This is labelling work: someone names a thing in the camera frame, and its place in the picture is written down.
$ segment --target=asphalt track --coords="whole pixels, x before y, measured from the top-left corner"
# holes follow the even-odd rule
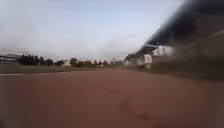
[[[218,119],[220,85],[120,69],[0,76],[0,120],[5,128],[207,128]]]

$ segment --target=white structure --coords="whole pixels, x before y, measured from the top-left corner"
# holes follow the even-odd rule
[[[129,67],[129,66],[131,65],[131,63],[132,63],[132,62],[130,62],[130,61],[128,61],[128,60],[125,60],[125,61],[124,61],[124,67],[125,67],[125,68]]]
[[[16,54],[0,55],[0,64],[18,64],[19,58]]]
[[[169,46],[159,46],[152,53],[155,56],[171,56],[175,53],[175,49]]]
[[[71,66],[70,61],[69,60],[65,60],[63,66],[70,67]]]
[[[144,65],[145,62],[143,60],[141,60],[140,58],[137,59],[137,65],[138,66],[141,66],[141,65]]]
[[[152,65],[152,56],[150,54],[145,54],[144,55],[144,60],[145,60],[145,66],[146,66],[146,68],[151,68],[151,65]]]

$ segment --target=sky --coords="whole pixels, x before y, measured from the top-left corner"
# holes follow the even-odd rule
[[[123,59],[183,0],[0,0],[0,50],[46,58]]]

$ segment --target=tree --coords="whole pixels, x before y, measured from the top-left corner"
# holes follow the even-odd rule
[[[54,63],[56,66],[60,67],[62,65],[64,65],[64,61],[63,60],[60,60],[60,61],[57,61]]]
[[[47,59],[46,60],[46,65],[47,66],[52,66],[54,64],[53,60],[52,59]]]
[[[44,57],[40,57],[40,66],[45,65]]]
[[[70,64],[71,64],[71,66],[72,66],[72,67],[75,67],[77,61],[78,61],[78,59],[76,59],[76,58],[71,58],[71,59],[70,59]]]
[[[18,62],[22,65],[38,65],[39,58],[33,55],[22,55]]]
[[[94,67],[97,67],[97,61],[96,60],[94,60],[93,65],[94,65]]]
[[[40,59],[38,58],[38,56],[34,56],[35,59],[35,65],[38,65],[40,63]]]
[[[103,61],[103,66],[104,66],[104,67],[108,67],[108,66],[109,66],[109,63],[108,63],[106,60],[104,60],[104,61]]]
[[[99,66],[99,67],[101,67],[101,66],[102,66],[102,62],[101,62],[101,61],[99,61],[98,66]]]
[[[85,63],[83,61],[79,61],[76,66],[83,67],[83,66],[85,66]]]
[[[90,60],[86,60],[86,61],[84,61],[84,63],[85,63],[85,66],[88,68],[94,67],[94,65],[92,64],[92,62]]]

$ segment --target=grass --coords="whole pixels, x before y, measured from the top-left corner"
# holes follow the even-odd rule
[[[0,74],[33,74],[33,73],[53,73],[71,71],[89,71],[96,68],[73,68],[73,67],[46,67],[46,66],[22,66],[22,65],[0,65]]]

